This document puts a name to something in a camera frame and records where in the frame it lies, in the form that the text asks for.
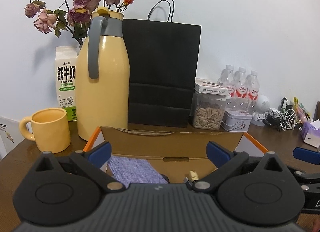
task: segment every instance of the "yellow mug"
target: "yellow mug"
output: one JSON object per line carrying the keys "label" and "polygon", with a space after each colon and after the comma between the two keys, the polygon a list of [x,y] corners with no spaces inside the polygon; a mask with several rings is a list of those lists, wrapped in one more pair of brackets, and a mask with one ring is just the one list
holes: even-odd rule
{"label": "yellow mug", "polygon": [[[27,129],[31,122],[33,134]],[[25,117],[19,123],[21,134],[35,141],[40,151],[54,154],[65,150],[71,142],[67,111],[62,108],[47,108]]]}

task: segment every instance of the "screw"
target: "screw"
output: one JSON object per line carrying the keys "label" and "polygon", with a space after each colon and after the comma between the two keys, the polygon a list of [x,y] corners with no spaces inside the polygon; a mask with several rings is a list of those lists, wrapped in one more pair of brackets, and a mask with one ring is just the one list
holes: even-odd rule
{"label": "screw", "polygon": [[195,188],[200,190],[206,190],[210,188],[210,183],[206,181],[198,181],[195,183]]}
{"label": "screw", "polygon": [[307,191],[309,189],[309,187],[307,185],[302,185],[301,189],[303,189],[304,191]]}
{"label": "screw", "polygon": [[123,188],[123,185],[122,183],[120,182],[117,182],[117,181],[113,181],[113,182],[110,182],[108,185],[107,185],[107,188],[109,190],[120,190]]}

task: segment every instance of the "blue gripper pad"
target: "blue gripper pad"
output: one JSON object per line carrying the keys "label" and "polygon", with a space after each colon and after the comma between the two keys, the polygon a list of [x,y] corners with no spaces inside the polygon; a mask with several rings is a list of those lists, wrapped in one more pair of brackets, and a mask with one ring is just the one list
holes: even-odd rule
{"label": "blue gripper pad", "polygon": [[307,162],[307,163],[312,163],[315,165],[320,164],[320,153],[319,152],[311,151],[311,150],[304,149],[301,147],[297,147],[293,150],[293,157],[298,160],[302,160],[304,162]]}
{"label": "blue gripper pad", "polygon": [[86,152],[85,158],[97,168],[101,168],[107,160],[110,159],[111,152],[111,144],[109,142],[103,142],[89,152]]}
{"label": "blue gripper pad", "polygon": [[215,142],[209,142],[207,144],[207,157],[217,167],[220,168],[222,165],[230,161],[234,154],[226,148],[218,145]]}

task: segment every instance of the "purple tissue box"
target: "purple tissue box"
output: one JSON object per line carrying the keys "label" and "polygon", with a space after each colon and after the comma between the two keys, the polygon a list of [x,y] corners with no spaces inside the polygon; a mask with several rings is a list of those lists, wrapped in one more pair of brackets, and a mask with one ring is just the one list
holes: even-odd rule
{"label": "purple tissue box", "polygon": [[302,126],[301,136],[306,144],[319,148],[320,129],[317,130],[312,124],[305,122]]}

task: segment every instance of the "green label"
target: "green label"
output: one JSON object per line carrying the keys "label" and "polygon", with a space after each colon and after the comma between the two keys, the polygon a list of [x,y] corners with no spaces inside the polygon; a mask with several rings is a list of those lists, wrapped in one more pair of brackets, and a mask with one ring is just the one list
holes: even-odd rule
{"label": "green label", "polygon": [[60,91],[69,91],[69,90],[74,90],[74,89],[75,89],[74,86],[69,86],[69,87],[62,87],[62,88],[60,88],[59,90],[60,90]]}
{"label": "green label", "polygon": [[65,107],[64,110],[67,111],[68,121],[77,120],[77,114],[76,114],[76,107],[75,106]]}

